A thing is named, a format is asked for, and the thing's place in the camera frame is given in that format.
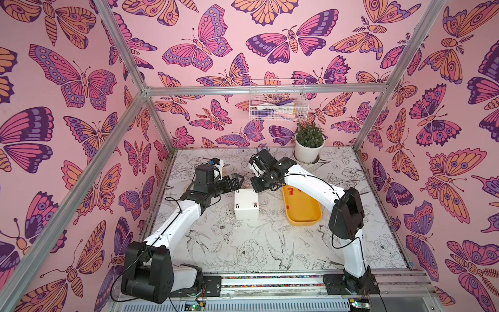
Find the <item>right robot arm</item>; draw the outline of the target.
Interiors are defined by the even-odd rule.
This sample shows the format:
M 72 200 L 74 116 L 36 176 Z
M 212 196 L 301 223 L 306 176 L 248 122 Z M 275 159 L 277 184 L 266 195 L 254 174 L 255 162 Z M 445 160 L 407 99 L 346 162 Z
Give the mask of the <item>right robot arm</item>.
M 364 256 L 363 228 L 365 213 L 356 188 L 334 186 L 308 172 L 296 161 L 277 160 L 266 150 L 253 155 L 249 168 L 254 176 L 252 187 L 257 193 L 294 187 L 317 200 L 330 211 L 331 247 L 343 252 L 343 275 L 325 275 L 330 295 L 379 295 L 380 289 Z

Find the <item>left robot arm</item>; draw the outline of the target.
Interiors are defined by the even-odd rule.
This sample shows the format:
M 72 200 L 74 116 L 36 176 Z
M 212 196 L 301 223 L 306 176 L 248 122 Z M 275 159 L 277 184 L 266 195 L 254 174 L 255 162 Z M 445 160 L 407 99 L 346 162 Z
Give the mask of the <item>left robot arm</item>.
M 223 166 L 219 159 L 197 166 L 186 191 L 175 201 L 176 212 L 149 237 L 129 245 L 123 273 L 118 277 L 123 295 L 130 300 L 162 304 L 179 292 L 186 295 L 201 292 L 203 270 L 194 265 L 176 265 L 172 257 L 181 238 L 213 199 L 242 187 L 244 176 L 223 175 Z

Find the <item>white block with screws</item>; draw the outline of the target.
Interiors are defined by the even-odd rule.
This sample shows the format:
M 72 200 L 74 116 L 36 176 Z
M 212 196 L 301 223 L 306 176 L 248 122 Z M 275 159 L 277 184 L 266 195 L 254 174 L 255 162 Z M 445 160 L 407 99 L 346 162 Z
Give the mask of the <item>white block with screws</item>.
M 253 189 L 242 188 L 234 193 L 234 211 L 237 220 L 257 220 L 259 218 L 259 196 Z

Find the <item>yellow plastic tray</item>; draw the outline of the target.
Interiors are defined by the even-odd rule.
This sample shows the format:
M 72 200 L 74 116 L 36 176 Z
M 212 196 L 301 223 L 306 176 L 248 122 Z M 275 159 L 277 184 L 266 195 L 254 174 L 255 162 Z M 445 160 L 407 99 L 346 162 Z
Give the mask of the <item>yellow plastic tray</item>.
M 295 188 L 294 196 L 287 196 L 287 187 L 282 188 L 285 212 L 292 226 L 312 226 L 322 219 L 322 209 L 317 200 Z

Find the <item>white pot green plant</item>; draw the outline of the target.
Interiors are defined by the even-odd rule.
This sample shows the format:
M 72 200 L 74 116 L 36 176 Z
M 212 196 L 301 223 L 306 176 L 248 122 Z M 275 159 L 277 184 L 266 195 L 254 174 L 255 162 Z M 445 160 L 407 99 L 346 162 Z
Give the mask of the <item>white pot green plant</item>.
M 322 128 L 316 123 L 300 123 L 295 132 L 294 156 L 300 163 L 312 164 L 316 161 L 326 138 Z

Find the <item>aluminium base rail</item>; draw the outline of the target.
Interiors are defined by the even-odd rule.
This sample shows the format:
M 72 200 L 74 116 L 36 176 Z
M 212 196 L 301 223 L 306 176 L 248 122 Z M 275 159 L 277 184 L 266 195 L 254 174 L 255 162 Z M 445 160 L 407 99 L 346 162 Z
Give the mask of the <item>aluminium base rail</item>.
M 374 269 L 373 293 L 348 292 L 340 270 L 208 274 L 191 296 L 176 295 L 162 304 L 133 300 L 113 291 L 106 311 L 444 311 L 430 279 L 421 271 Z

